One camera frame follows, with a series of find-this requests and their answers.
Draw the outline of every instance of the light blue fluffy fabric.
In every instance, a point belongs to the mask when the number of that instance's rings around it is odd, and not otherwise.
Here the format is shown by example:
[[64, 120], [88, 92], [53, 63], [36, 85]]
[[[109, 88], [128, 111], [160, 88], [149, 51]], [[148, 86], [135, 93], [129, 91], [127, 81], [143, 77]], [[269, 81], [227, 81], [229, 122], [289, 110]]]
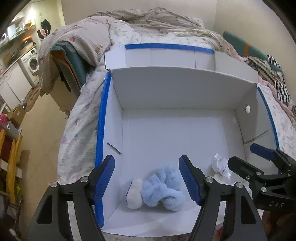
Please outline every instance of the light blue fluffy fabric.
[[149, 207], [155, 207], [162, 202], [166, 209], [179, 211], [185, 201], [180, 192], [182, 177], [173, 167], [159, 168], [143, 182], [141, 195], [143, 202]]

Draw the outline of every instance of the washing machine door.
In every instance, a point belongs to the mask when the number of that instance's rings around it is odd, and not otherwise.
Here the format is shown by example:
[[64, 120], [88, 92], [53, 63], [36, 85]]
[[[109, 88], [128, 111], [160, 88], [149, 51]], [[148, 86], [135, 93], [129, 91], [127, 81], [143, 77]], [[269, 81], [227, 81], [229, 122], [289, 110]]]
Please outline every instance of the washing machine door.
[[31, 73], [36, 72], [39, 69], [37, 56], [32, 56], [28, 61], [28, 68]]

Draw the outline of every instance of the beige blanket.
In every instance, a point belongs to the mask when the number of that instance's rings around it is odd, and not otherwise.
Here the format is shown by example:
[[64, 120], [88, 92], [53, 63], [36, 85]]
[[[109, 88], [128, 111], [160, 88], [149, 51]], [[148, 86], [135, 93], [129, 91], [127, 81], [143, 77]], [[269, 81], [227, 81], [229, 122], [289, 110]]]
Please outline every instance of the beige blanket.
[[225, 52], [241, 61], [235, 49], [216, 32], [205, 29], [202, 20], [194, 17], [180, 16], [164, 8], [142, 10], [118, 10], [97, 12], [79, 22], [58, 28], [43, 41], [39, 51], [39, 79], [41, 96], [49, 94], [59, 75], [50, 51], [55, 43], [69, 42], [75, 51], [90, 65], [98, 66], [103, 54], [112, 45], [110, 26], [116, 20], [123, 20], [142, 36], [200, 37], [212, 49]]

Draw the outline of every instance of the bed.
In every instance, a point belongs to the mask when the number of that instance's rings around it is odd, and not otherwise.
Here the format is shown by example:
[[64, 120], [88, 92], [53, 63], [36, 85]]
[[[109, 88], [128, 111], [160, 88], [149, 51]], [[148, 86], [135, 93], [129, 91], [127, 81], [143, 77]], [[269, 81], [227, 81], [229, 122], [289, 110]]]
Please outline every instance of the bed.
[[[100, 27], [100, 35], [94, 31], [97, 26]], [[90, 29], [92, 33], [87, 40], [82, 39], [83, 32]], [[61, 138], [58, 156], [58, 181], [61, 184], [75, 182], [82, 176], [88, 175], [95, 166], [98, 115], [105, 77], [108, 73], [103, 56], [107, 51], [127, 44], [168, 43], [225, 52], [233, 59], [243, 62], [235, 49], [220, 35], [204, 29], [201, 20], [179, 16], [161, 8], [147, 12], [140, 10], [99, 12], [54, 33], [51, 39], [48, 38], [47, 42], [42, 44], [39, 54], [42, 61], [41, 69], [44, 70], [41, 79], [45, 93], [49, 93], [52, 86], [50, 76], [53, 73], [49, 74], [49, 69], [54, 66], [52, 67], [50, 63], [49, 52], [54, 43], [70, 42], [79, 55], [91, 65], [86, 74], [86, 83], [81, 87], [80, 95]], [[268, 86], [258, 83], [257, 87], [270, 112], [276, 147], [296, 158], [296, 133], [291, 120], [273, 97]], [[73, 237], [74, 240], [79, 240], [75, 214], [71, 205], [69, 210]], [[105, 237], [107, 240], [115, 237], [122, 240], [127, 238], [118, 235], [114, 237], [113, 234], [106, 234]], [[128, 237], [128, 239], [139, 240], [140, 238]]]

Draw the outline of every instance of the white plush toy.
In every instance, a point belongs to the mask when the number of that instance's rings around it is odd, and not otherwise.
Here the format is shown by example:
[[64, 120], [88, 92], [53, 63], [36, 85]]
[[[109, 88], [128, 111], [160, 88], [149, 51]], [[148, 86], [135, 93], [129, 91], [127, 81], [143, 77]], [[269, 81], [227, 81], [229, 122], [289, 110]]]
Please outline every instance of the white plush toy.
[[134, 179], [131, 182], [131, 186], [126, 194], [126, 203], [128, 208], [137, 209], [143, 206], [144, 202], [141, 195], [142, 184], [143, 181], [141, 179]]

